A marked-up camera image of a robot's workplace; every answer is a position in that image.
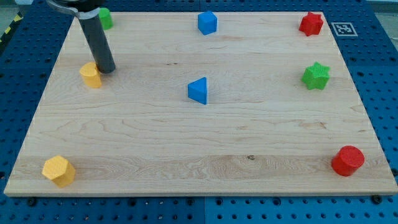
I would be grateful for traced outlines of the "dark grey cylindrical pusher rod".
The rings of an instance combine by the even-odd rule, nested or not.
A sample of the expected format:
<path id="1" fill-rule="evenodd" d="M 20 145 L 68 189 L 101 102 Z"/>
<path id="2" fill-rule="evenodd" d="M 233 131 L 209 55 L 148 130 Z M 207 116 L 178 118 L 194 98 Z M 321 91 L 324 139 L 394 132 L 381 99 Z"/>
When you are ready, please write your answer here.
<path id="1" fill-rule="evenodd" d="M 116 64 L 99 16 L 94 16 L 89 19 L 79 19 L 79 23 L 95 60 L 97 69 L 103 74 L 113 72 L 116 69 Z"/>

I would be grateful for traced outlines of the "black tool mount with clamp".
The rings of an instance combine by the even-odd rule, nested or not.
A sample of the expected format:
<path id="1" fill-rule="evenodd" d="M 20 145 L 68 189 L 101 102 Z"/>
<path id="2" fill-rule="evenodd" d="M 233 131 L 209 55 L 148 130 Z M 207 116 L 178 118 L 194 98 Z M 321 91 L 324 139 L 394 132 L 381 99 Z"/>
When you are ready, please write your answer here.
<path id="1" fill-rule="evenodd" d="M 91 19 L 100 12 L 103 0 L 46 0 L 50 8 L 78 19 Z"/>

